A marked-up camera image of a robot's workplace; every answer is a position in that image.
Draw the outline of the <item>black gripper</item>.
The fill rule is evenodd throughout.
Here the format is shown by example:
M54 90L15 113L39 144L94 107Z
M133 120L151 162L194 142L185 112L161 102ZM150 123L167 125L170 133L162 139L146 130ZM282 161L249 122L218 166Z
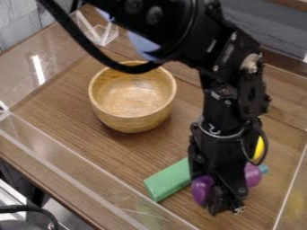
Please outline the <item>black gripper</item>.
M254 161L259 136L265 140L265 152ZM211 216L231 211L243 212L243 201L250 189L245 177L247 164L261 165L266 159L266 133L259 121L247 122L234 133L213 133L203 122L191 125L189 146L190 175L195 179L210 175L215 186L210 189L207 211Z

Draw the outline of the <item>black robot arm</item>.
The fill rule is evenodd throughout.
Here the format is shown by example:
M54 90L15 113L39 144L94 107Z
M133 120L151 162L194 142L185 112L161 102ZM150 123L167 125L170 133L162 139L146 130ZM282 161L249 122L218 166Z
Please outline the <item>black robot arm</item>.
M241 213L255 184L249 167L269 152L262 115L272 102L261 44L225 18L221 0L86 0L127 29L146 63L127 66L90 41L55 0L39 0L78 45L103 65L143 74L178 61L199 73L205 109L191 125L193 196L211 215Z

